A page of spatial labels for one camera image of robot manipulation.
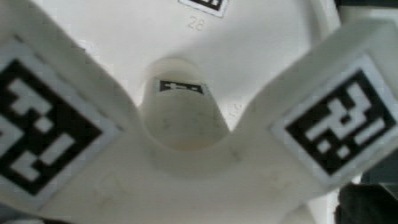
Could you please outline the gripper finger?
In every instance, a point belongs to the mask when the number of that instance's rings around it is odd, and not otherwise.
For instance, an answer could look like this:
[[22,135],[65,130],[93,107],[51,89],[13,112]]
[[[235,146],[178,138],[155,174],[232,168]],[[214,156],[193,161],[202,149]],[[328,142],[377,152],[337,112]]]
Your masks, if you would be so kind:
[[335,224],[398,224],[398,199],[381,185],[351,183],[340,189]]

